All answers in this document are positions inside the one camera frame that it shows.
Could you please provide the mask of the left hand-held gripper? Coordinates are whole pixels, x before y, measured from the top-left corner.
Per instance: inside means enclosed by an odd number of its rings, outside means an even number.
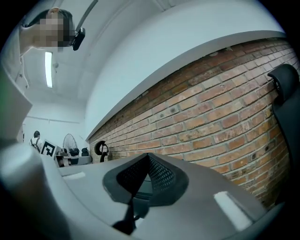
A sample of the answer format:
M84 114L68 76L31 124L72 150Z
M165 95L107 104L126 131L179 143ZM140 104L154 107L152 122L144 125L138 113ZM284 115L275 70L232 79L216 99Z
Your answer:
M87 165L92 163L91 156L76 156L68 158L68 151L47 140L44 140L40 154L49 156L55 162L57 167L68 167L72 165Z

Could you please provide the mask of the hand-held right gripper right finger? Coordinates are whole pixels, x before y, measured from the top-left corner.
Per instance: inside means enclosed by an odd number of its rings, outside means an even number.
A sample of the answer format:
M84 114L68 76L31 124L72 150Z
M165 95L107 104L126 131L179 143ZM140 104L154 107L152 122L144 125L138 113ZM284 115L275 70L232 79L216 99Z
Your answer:
M241 213L252 222L266 208L251 193L224 175L195 163L158 155L189 178L185 193L170 206L151 207L135 230L140 240L222 240L238 233L231 219Z

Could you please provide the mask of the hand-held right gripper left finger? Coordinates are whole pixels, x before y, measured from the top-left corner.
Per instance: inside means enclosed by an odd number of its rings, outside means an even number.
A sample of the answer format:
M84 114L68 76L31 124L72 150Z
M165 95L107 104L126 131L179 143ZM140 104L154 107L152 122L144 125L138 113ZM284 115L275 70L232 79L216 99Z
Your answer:
M124 220L131 194L119 185L117 168L128 168L145 156L59 169L58 205L68 220L78 227L112 227Z

